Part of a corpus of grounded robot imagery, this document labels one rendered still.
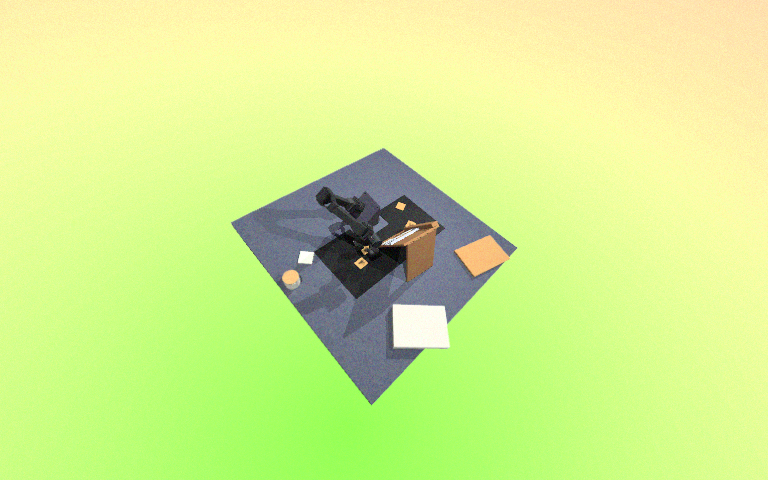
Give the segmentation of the small grey cylinder with orange top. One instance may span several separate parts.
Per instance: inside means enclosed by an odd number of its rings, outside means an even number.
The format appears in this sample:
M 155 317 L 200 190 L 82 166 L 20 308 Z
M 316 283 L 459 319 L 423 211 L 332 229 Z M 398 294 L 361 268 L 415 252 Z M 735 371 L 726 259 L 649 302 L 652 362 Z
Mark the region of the small grey cylinder with orange top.
M 286 271 L 282 276 L 285 287 L 289 290 L 296 289 L 300 284 L 298 273 L 294 270 Z

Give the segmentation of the white flat square slab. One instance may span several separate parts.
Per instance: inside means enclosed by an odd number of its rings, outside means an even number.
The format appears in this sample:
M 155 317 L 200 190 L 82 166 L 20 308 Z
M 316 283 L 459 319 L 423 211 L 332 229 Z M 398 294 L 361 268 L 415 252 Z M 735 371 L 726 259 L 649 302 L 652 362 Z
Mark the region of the white flat square slab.
M 449 349 L 444 306 L 393 305 L 393 348 Z

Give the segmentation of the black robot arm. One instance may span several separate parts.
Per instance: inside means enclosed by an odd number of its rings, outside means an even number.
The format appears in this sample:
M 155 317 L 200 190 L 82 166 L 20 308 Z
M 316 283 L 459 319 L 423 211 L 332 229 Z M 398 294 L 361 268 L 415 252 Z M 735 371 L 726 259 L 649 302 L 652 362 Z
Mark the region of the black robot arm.
M 328 187 L 323 187 L 316 195 L 316 200 L 320 206 L 326 207 L 329 212 L 334 213 L 352 228 L 352 231 L 359 237 L 353 240 L 357 249 L 361 250 L 364 246 L 367 246 L 366 239 L 370 242 L 373 248 L 381 246 L 382 240 L 376 233 L 374 233 L 373 227 L 368 222 L 355 219 L 346 212 L 348 211 L 352 213 L 356 210 L 357 212 L 362 213 L 365 204 L 362 203 L 359 198 L 354 196 L 353 198 L 346 199 L 335 195 Z M 328 203 L 330 203 L 328 207 L 324 205 Z M 344 207 L 346 211 L 340 206 Z

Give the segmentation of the white square card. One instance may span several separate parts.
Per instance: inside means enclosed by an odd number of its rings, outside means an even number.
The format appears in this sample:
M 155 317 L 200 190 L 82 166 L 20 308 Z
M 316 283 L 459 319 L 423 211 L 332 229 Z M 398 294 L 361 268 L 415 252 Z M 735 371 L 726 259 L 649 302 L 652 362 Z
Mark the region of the white square card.
M 300 251 L 298 264 L 312 264 L 314 252 Z

